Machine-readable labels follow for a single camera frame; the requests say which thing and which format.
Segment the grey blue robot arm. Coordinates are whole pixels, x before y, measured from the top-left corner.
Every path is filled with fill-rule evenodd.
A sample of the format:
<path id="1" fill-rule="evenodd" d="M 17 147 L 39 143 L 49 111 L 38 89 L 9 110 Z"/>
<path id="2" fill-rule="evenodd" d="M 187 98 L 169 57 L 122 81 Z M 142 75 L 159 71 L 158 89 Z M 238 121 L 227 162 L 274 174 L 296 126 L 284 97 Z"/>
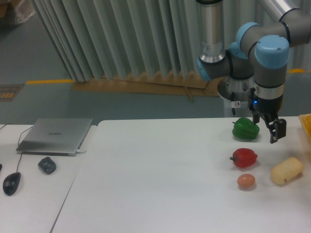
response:
<path id="1" fill-rule="evenodd" d="M 204 81 L 229 76 L 253 78 L 247 90 L 253 123 L 263 120 L 275 143 L 286 136 L 286 121 L 278 117 L 283 99 L 290 48 L 311 41 L 311 16 L 285 0 L 262 0 L 261 6 L 275 21 L 268 27 L 243 24 L 236 41 L 224 47 L 224 14 L 221 0 L 199 0 L 201 52 L 197 66 Z"/>

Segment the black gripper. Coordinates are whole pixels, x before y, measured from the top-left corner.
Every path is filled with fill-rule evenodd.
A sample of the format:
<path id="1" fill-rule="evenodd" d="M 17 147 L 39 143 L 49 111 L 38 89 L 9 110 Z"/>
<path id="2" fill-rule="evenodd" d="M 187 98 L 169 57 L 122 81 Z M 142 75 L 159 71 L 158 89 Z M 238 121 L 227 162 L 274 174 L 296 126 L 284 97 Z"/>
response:
<path id="1" fill-rule="evenodd" d="M 283 95 L 275 99 L 263 99 L 255 94 L 255 88 L 250 89 L 248 109 L 252 114 L 253 124 L 259 123 L 261 117 L 270 132 L 270 143 L 273 144 L 286 136 L 286 120 L 278 118 Z"/>

